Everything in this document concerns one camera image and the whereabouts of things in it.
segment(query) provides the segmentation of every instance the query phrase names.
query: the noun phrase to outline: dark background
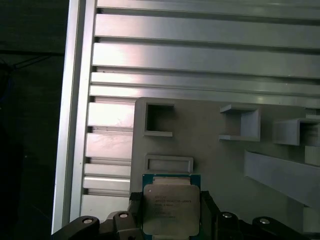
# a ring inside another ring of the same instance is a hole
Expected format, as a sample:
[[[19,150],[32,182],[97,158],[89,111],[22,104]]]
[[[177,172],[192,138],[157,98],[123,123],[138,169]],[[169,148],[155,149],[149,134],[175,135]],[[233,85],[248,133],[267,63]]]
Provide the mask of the dark background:
[[[68,6],[0,0],[0,63],[51,56],[15,70],[0,102],[1,239],[50,239]]]

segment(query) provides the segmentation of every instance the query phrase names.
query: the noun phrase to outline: square bracket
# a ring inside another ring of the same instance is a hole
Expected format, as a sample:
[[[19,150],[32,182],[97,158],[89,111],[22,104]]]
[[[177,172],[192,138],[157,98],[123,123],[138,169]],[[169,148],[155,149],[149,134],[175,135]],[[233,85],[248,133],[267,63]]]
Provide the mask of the square bracket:
[[[220,113],[226,118],[234,118],[240,121],[239,135],[221,134],[219,140],[229,141],[260,141],[261,113],[260,109],[252,105],[230,104],[220,108]]]
[[[173,103],[146,103],[144,110],[143,135],[172,137],[170,122],[174,113]]]
[[[320,147],[320,119],[296,118],[273,123],[273,143]]]

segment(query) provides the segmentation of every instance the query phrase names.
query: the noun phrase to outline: gray plastic plate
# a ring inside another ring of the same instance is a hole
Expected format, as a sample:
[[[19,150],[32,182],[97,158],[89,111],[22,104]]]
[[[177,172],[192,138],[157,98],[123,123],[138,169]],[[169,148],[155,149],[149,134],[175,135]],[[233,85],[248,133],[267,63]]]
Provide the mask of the gray plastic plate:
[[[250,137],[219,140],[221,135],[244,135],[243,111],[221,113],[221,108],[230,104],[239,109],[248,106],[259,109],[260,116],[253,121],[260,122],[252,124],[254,127],[260,124],[258,140],[251,141]],[[155,160],[155,156],[189,157],[193,158],[193,173],[201,174],[201,190],[208,190],[222,211],[232,212],[249,223],[253,218],[268,216],[302,231],[303,204],[244,177],[244,155],[247,150],[303,162],[304,147],[273,143],[273,122],[304,117],[302,107],[140,98],[135,103],[130,191],[142,191],[144,173],[179,172],[176,164],[171,171],[163,157],[156,169],[148,169],[147,155]]]

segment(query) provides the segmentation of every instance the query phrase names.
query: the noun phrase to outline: black cable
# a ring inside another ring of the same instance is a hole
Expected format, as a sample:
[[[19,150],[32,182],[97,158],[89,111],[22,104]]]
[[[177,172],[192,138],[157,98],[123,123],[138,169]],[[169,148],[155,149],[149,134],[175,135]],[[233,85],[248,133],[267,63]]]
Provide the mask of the black cable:
[[[36,56],[36,57],[32,57],[32,58],[29,58],[24,61],[17,62],[15,64],[13,64],[12,66],[7,64],[6,61],[4,61],[0,57],[0,60],[3,62],[3,63],[0,63],[0,69],[4,70],[4,72],[5,72],[2,79],[1,79],[1,84],[3,84],[4,90],[2,92],[2,96],[0,96],[0,102],[3,102],[8,97],[9,92],[13,88],[13,81],[12,81],[12,72],[13,71],[26,68],[30,65],[42,62],[42,61],[47,60],[51,57],[52,56]]]
[[[27,59],[27,60],[17,62],[17,63],[15,63],[15,64],[13,64],[12,66],[13,66],[14,69],[17,69],[17,68],[18,68],[18,65],[23,64],[23,63],[26,63],[26,62],[29,62],[29,61],[32,61],[32,60],[39,59],[39,58],[41,58],[41,57],[43,57],[43,56],[35,56],[35,57],[29,58],[29,59]]]
[[[25,67],[28,67],[28,66],[30,66],[30,65],[33,65],[33,64],[36,64],[36,63],[39,63],[39,62],[42,62],[42,61],[47,60],[47,59],[49,59],[49,58],[51,58],[51,56],[44,56],[44,57],[40,58],[39,60],[30,62],[30,63],[28,63],[28,64],[26,64],[26,65],[21,66],[21,67],[15,67],[14,70],[23,69],[23,68],[25,68]]]

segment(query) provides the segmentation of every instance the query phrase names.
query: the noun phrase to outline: metal bolt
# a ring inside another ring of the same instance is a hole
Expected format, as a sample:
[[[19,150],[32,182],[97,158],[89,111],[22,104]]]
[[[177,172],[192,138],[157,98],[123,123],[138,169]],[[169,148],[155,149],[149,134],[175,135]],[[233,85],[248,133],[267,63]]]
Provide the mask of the metal bolt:
[[[224,216],[226,219],[232,218],[232,215],[229,212],[222,213],[222,216]]]
[[[92,219],[86,218],[85,220],[83,220],[84,224],[90,224],[92,223]]]
[[[261,218],[261,219],[260,219],[260,223],[262,223],[262,224],[269,224],[270,221],[269,221],[268,219]]]
[[[123,212],[123,213],[120,213],[119,217],[120,218],[126,218],[126,217],[128,217],[128,214]]]

